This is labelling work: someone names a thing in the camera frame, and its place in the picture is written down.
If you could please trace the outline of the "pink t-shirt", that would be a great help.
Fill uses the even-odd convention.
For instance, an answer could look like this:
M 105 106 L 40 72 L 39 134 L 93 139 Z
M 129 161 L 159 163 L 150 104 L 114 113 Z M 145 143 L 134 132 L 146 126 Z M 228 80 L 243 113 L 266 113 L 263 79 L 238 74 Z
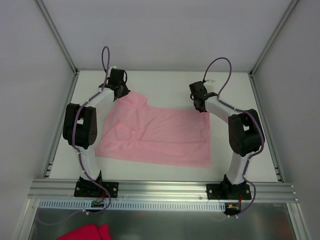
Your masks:
M 207 112 L 154 107 L 137 92 L 116 100 L 104 120 L 97 157 L 179 167 L 211 166 Z

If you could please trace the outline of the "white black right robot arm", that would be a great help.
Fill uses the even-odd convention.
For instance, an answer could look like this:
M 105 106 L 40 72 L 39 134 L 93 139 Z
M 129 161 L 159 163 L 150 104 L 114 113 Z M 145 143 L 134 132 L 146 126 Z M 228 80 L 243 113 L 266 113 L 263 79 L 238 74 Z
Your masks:
M 229 145 L 233 151 L 227 173 L 219 184 L 206 185 L 209 200 L 250 200 L 246 174 L 251 158 L 264 148 L 265 136 L 256 110 L 240 110 L 224 102 L 215 92 L 208 92 L 202 81 L 189 85 L 196 110 L 210 113 L 228 126 Z

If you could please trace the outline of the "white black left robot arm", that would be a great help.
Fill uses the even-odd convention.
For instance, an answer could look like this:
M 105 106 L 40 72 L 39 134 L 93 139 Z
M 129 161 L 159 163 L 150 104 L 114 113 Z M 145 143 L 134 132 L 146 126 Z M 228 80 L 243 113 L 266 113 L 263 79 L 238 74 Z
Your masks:
M 69 103 L 65 109 L 62 137 L 74 149 L 80 165 L 75 197 L 103 199 L 107 196 L 107 183 L 98 167 L 94 144 L 102 137 L 104 120 L 115 101 L 128 95 L 128 74 L 112 68 L 97 92 L 83 104 Z

